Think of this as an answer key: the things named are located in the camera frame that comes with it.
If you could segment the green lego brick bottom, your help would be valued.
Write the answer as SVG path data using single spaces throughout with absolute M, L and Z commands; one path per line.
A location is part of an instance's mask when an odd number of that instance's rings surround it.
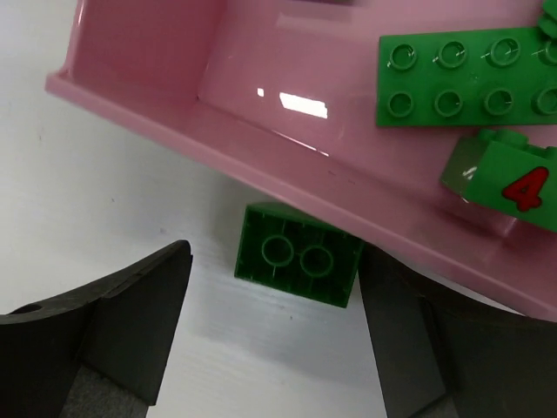
M 379 40 L 379 126 L 555 122 L 556 42 L 536 27 Z

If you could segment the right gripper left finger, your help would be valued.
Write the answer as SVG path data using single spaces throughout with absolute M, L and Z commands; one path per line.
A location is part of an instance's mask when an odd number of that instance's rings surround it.
M 144 417 L 156 404 L 191 274 L 179 240 L 1 318 L 4 417 Z

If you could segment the large pink container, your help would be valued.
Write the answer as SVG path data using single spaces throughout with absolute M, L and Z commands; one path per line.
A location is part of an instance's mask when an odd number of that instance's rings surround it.
M 439 178 L 461 130 L 375 124 L 379 37 L 527 26 L 538 1 L 81 1 L 49 92 L 543 320 L 556 236 Z

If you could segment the green lego brick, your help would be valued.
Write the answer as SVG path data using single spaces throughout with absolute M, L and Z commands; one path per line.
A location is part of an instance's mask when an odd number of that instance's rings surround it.
M 555 122 L 556 42 L 536 27 L 379 40 L 379 126 Z
M 556 230 L 556 148 L 508 129 L 457 142 L 440 182 L 468 202 Z
M 345 308 L 362 239 L 280 202 L 245 208 L 234 276 Z
M 548 37 L 557 37 L 557 0 L 546 0 L 541 6 L 538 27 Z

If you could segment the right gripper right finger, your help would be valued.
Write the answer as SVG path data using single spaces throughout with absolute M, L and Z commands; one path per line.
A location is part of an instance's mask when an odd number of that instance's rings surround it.
M 376 247 L 359 284 L 388 416 L 555 416 L 553 322 L 471 299 Z

